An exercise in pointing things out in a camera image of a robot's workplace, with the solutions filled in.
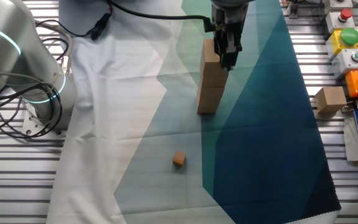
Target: wooden block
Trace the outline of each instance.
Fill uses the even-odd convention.
[[[226,86],[227,78],[229,73],[222,75],[213,75],[213,76],[204,76],[202,73],[200,75],[200,88],[208,87],[224,87]]]
[[[221,102],[220,92],[223,94],[224,89],[220,88],[202,88],[197,90],[197,113],[198,114],[214,114],[218,110]]]
[[[198,88],[197,105],[204,100],[221,100],[224,93],[224,87]]]
[[[314,98],[320,114],[336,113],[347,104],[345,92],[341,86],[322,87]]]
[[[203,100],[197,106],[198,114],[215,114],[218,110],[221,99]]]
[[[172,162],[175,165],[183,166],[183,164],[185,163],[185,159],[186,159],[186,154],[178,151],[175,153],[175,156],[173,157]]]
[[[201,53],[200,73],[204,76],[227,76],[228,71],[221,68],[219,55],[215,53],[215,46],[213,39],[205,39],[203,44],[203,51]]]

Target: cable bundle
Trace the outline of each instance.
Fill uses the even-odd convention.
[[[50,109],[51,109],[51,115],[49,117],[49,121],[45,124],[45,127],[39,131],[36,134],[33,135],[28,135],[28,134],[24,134],[21,131],[18,131],[17,129],[15,129],[14,127],[12,127],[9,123],[16,117],[16,115],[18,114],[19,110],[20,110],[20,105],[22,102],[22,97],[21,95],[31,91],[31,90],[42,90],[45,92],[45,94],[47,94],[47,96],[50,98],[49,103],[50,103]],[[9,102],[13,101],[14,99],[18,98],[19,102],[17,104],[17,108],[15,113],[13,114],[13,116],[11,118],[9,118],[8,120],[6,120],[5,118],[3,118],[2,113],[0,111],[0,119],[2,120],[3,124],[0,124],[0,131],[2,131],[4,134],[12,137],[12,138],[16,138],[16,139],[30,139],[30,138],[37,138],[37,137],[41,137],[44,136],[46,134],[48,134],[49,132],[51,132],[54,128],[56,128],[57,124],[60,122],[61,118],[62,118],[62,102],[60,101],[60,95],[58,93],[58,91],[56,90],[56,88],[48,83],[39,83],[39,84],[35,84],[29,88],[26,88],[25,90],[22,91],[18,91],[15,94],[11,94],[9,96],[0,96],[0,109],[8,104]],[[53,125],[51,125],[54,121],[54,119],[56,118],[58,114],[58,118],[56,120],[56,122],[54,122]],[[5,131],[3,129],[3,127],[9,127],[12,131],[14,131],[15,133],[9,133],[7,131]]]

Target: emergency stop button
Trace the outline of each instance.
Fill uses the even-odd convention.
[[[352,17],[353,13],[350,9],[343,9],[341,15],[338,17],[339,21],[346,22],[348,18]]]

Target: fabric mat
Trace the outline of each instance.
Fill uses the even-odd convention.
[[[211,14],[208,0],[117,3]],[[85,33],[107,9],[64,0],[60,20]],[[212,38],[202,21],[113,17],[96,42],[75,38],[78,99],[48,223],[274,224],[340,209],[278,1],[250,3],[244,50],[209,116],[196,114],[201,46]],[[176,151],[187,154],[181,169]]]

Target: white control panel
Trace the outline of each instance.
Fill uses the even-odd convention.
[[[358,69],[358,49],[343,49],[331,62],[335,79],[342,79],[350,70]]]

